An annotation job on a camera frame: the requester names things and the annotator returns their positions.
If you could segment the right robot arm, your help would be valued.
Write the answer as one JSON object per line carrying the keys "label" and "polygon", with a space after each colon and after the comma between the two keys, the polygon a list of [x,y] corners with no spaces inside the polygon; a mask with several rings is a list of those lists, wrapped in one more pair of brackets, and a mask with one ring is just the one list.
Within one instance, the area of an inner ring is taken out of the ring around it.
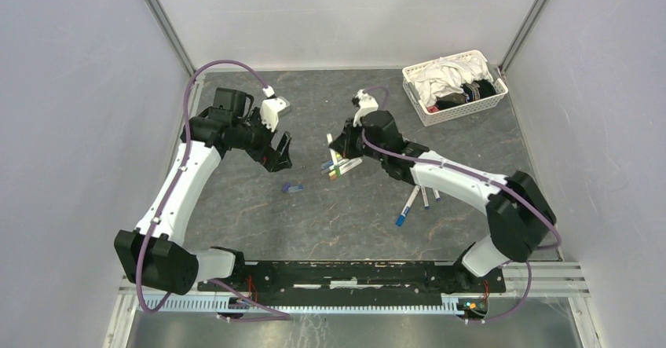
{"label": "right robot arm", "polygon": [[452,196],[487,218],[488,235],[456,261],[453,279],[463,291],[476,290],[502,264],[527,262],[562,242],[557,218],[529,174],[492,174],[446,159],[405,139],[388,111],[347,119],[329,147],[344,159],[375,159],[391,178]]}

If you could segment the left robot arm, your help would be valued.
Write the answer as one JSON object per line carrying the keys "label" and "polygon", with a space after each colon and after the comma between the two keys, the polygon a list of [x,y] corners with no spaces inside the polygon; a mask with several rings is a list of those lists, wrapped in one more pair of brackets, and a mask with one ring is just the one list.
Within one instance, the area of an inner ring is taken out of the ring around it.
{"label": "left robot arm", "polygon": [[157,197],[131,231],[114,239],[127,279],[174,295],[184,295],[198,282],[216,278],[228,291],[245,285],[247,271],[239,251],[211,248],[190,252],[183,243],[203,187],[225,154],[239,149],[268,172],[291,167],[291,135],[284,132],[271,145],[281,117],[291,109],[283,97],[268,97],[258,106],[239,90],[218,88],[213,104],[189,119],[177,159]]}

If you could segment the dark blue cap marker pen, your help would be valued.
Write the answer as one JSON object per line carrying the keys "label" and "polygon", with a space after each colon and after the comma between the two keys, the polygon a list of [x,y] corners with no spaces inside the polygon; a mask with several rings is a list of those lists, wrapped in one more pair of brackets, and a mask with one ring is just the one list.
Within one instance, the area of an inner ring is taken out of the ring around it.
{"label": "dark blue cap marker pen", "polygon": [[426,187],[421,186],[420,187],[420,192],[421,192],[421,196],[422,196],[422,199],[423,199],[424,209],[429,210],[430,209],[430,200],[429,200],[429,196],[427,194]]}

